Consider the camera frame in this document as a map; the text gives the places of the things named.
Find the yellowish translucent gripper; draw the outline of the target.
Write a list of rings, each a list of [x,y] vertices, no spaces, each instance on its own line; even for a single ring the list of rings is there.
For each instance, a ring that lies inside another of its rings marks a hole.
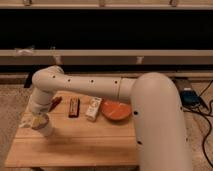
[[[49,117],[47,115],[30,116],[30,117],[24,118],[19,124],[19,127],[39,130],[44,128],[48,123],[49,123]]]

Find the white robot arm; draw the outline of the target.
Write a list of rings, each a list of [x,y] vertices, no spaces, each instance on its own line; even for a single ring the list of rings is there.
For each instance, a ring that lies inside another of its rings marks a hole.
[[[166,75],[150,72],[136,79],[69,76],[59,66],[33,74],[28,109],[32,128],[52,133],[48,112],[58,91],[71,91],[129,104],[135,127],[140,171],[193,171],[184,112],[176,85]]]

